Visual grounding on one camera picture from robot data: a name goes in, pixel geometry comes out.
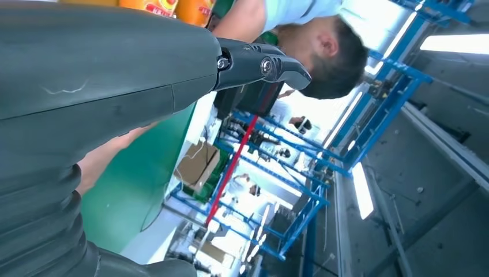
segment scratch mark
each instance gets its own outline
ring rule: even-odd
[[[72,91],[68,91],[68,90],[66,90],[66,89],[62,89],[62,90],[60,90],[60,91],[52,91],[52,90],[47,89],[47,88],[45,88],[45,87],[43,87],[43,86],[41,86],[41,85],[40,85],[39,87],[40,87],[40,88],[42,88],[42,89],[43,89],[44,91],[46,91],[47,93],[49,93],[49,94],[53,94],[53,95],[55,95],[55,94],[59,94],[59,93],[76,93],[76,92],[81,91],[82,89],[84,89],[84,88],[85,88],[86,84],[88,83],[88,80],[89,80],[89,79],[87,79],[87,80],[86,80],[86,81],[83,83],[83,85],[82,85],[80,88],[74,89],[74,90],[72,90]]]

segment man's ear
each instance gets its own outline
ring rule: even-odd
[[[323,57],[334,57],[338,54],[338,40],[334,36],[328,33],[321,33],[318,39],[321,43],[321,55]]]

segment red pole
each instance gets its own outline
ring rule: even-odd
[[[227,183],[231,179],[231,176],[232,176],[232,173],[234,171],[234,168],[236,168],[236,165],[238,163],[238,159],[241,156],[241,152],[243,151],[243,147],[248,142],[248,140],[250,138],[250,135],[251,135],[251,131],[253,131],[253,129],[255,128],[255,125],[256,125],[257,121],[258,121],[258,116],[255,115],[253,117],[253,120],[251,120],[251,123],[248,126],[248,129],[246,129],[246,133],[244,134],[244,138],[243,138],[243,140],[241,140],[241,143],[239,144],[238,151],[232,157],[232,160],[231,160],[231,164],[229,166],[229,169],[228,169],[228,171],[226,172],[226,174],[224,176],[223,184],[221,185],[221,187],[217,191],[216,199],[214,199],[214,203],[212,203],[212,206],[210,208],[210,213],[207,216],[207,219],[205,221],[205,226],[206,227],[209,226],[210,221],[214,218],[214,215],[216,214],[217,209],[219,208],[219,205],[218,205],[219,199],[221,199],[221,196],[223,195],[223,191],[224,191]]]

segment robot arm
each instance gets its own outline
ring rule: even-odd
[[[0,272],[15,277],[191,276],[87,242],[76,163],[211,90],[310,81],[273,47],[137,10],[46,2],[0,3],[0,62]]]

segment hand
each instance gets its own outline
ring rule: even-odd
[[[295,90],[294,89],[289,89],[288,91],[284,92],[284,94],[286,96],[289,96],[290,94],[292,94]]]
[[[122,136],[114,137],[113,139],[108,141],[107,144],[111,144],[114,148],[125,149],[129,145],[131,145],[131,143],[133,143],[133,141],[135,139],[140,137],[140,135],[142,135],[147,130],[156,126],[156,124],[158,124],[158,122],[154,122],[154,123],[152,123],[146,127],[136,128],[136,129],[128,132],[127,134],[123,134]]]

